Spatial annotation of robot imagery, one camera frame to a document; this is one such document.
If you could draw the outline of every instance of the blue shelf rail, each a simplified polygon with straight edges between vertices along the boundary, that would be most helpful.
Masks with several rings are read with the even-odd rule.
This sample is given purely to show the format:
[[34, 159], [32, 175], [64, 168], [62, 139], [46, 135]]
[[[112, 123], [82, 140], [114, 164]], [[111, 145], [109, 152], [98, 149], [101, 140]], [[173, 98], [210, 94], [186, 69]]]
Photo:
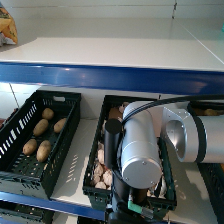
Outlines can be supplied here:
[[0, 62], [0, 82], [164, 94], [224, 94], [224, 72]]
[[55, 200], [44, 200], [40, 198], [11, 194], [6, 192], [0, 192], [0, 200], [83, 216], [87, 218], [104, 220], [103, 211], [94, 210], [91, 207], [85, 207], [76, 204], [69, 204]]

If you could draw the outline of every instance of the potato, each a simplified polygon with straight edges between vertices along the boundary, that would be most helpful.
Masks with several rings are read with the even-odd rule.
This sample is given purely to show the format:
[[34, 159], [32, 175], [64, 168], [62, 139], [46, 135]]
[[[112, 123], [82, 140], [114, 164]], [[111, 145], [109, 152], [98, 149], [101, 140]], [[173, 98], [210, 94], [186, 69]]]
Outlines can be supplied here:
[[37, 125], [35, 126], [35, 128], [33, 129], [33, 134], [37, 137], [40, 136], [41, 134], [43, 134], [47, 128], [48, 128], [48, 120], [46, 119], [42, 119], [40, 120]]
[[107, 186], [111, 186], [111, 184], [112, 184], [112, 172], [111, 172], [111, 170], [107, 170], [107, 171], [103, 174], [103, 180], [104, 180], [104, 183], [105, 183]]
[[207, 109], [204, 111], [205, 116], [218, 116], [217, 111], [212, 110], [212, 109]]
[[221, 163], [222, 171], [224, 172], [224, 163]]
[[51, 110], [50, 108], [46, 108], [42, 112], [42, 118], [44, 118], [44, 119], [51, 120], [53, 117], [54, 117], [54, 111]]
[[23, 146], [23, 153], [26, 156], [31, 155], [37, 149], [37, 141], [35, 139], [30, 139], [24, 146]]
[[54, 125], [54, 132], [59, 133], [61, 129], [64, 127], [64, 124], [66, 122], [66, 118], [61, 119]]
[[44, 162], [51, 152], [51, 143], [48, 140], [43, 141], [37, 150], [37, 161]]
[[194, 112], [196, 113], [197, 116], [204, 116], [204, 110], [199, 109], [199, 108], [192, 108]]
[[98, 182], [95, 186], [95, 188], [100, 188], [100, 189], [107, 189], [106, 185], [104, 182]]
[[100, 163], [97, 164], [97, 167], [94, 170], [94, 174], [101, 176], [103, 174], [103, 167]]
[[112, 119], [112, 118], [117, 119], [118, 117], [123, 119], [123, 114], [119, 111], [119, 109], [117, 107], [111, 108], [110, 112], [109, 112], [109, 118], [108, 119]]
[[98, 174], [94, 174], [93, 179], [90, 182], [90, 185], [95, 186], [98, 182], [100, 182], [100, 176]]
[[101, 164], [104, 164], [104, 150], [103, 149], [98, 150], [97, 158]]

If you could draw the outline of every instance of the white wall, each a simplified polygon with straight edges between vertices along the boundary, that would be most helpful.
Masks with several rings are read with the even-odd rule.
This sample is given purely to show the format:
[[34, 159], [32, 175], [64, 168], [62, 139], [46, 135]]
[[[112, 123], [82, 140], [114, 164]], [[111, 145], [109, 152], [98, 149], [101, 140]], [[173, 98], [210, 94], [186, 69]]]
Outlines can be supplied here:
[[[38, 85], [24, 85], [24, 84], [11, 84], [13, 93], [9, 84], [0, 83], [0, 97], [3, 97], [3, 102], [8, 102], [6, 106], [0, 105], [0, 118], [6, 119], [14, 108], [17, 108], [17, 102], [21, 107], [26, 99], [28, 99], [33, 92], [37, 89], [48, 91], [62, 91], [62, 92], [76, 92], [81, 93], [81, 118], [98, 119], [103, 104], [105, 95], [120, 95], [120, 96], [136, 96], [154, 99], [166, 99], [174, 97], [170, 94], [159, 93], [144, 93], [144, 92], [129, 92], [129, 91], [116, 91], [116, 90], [99, 90], [99, 89], [84, 89], [84, 88], [68, 88], [68, 87], [53, 87], [53, 86], [38, 86]], [[186, 108], [186, 103], [170, 104], [169, 108]]]
[[14, 18], [224, 18], [224, 0], [1, 0]]

